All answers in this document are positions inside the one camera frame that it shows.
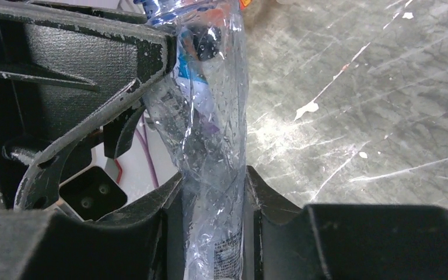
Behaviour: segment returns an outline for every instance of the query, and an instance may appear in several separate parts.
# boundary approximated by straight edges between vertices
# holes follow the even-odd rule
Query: transparent plastic wrapper
[[[238,0],[141,0],[177,35],[173,72],[144,95],[183,177],[185,277],[241,279],[248,71]]]

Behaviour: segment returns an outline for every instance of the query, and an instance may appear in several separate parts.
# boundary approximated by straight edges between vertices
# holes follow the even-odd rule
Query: concrete floor
[[[298,205],[448,208],[448,0],[254,1],[248,163]]]

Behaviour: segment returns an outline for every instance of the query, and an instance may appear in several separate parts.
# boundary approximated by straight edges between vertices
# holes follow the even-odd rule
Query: paint chip
[[[404,15],[403,15],[403,17],[402,17],[403,19],[412,19],[412,18],[414,18],[414,16],[413,16],[413,13],[404,13]]]
[[[306,104],[305,106],[301,107],[300,109],[296,110],[296,117],[295,121],[299,118],[301,118],[306,112],[313,113],[317,111],[319,108],[319,105],[315,103],[314,101],[310,101],[310,103]]]

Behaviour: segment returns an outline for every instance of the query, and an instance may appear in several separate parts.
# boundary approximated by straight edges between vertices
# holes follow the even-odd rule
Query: gray floor
[[[298,205],[448,208],[448,0],[254,1],[249,164]]]

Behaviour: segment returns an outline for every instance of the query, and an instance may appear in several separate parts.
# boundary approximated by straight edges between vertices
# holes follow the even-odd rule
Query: black round object
[[[214,58],[219,52],[222,32],[215,26],[194,25],[188,26],[193,32],[193,46],[197,51],[198,59],[206,61]]]

